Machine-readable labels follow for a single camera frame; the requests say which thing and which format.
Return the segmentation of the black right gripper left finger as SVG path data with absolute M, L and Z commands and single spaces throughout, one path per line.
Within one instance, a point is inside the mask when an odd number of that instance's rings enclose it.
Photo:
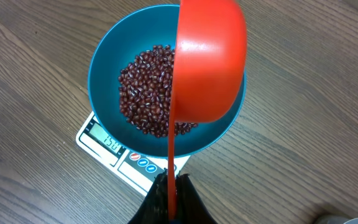
M 158 174 L 128 224 L 168 224 L 167 173 Z

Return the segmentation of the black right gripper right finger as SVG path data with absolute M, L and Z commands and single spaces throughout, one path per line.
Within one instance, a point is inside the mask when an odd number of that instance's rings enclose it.
M 176 178 L 177 214 L 175 220 L 182 224 L 217 224 L 208 212 L 189 175 Z

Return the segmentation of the red measuring scoop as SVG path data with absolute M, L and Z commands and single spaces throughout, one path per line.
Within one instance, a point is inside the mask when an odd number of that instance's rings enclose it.
M 177 212 L 175 123 L 208 123 L 231 108 L 244 76 L 246 20 L 233 0 L 182 0 L 168 128 L 168 218 Z

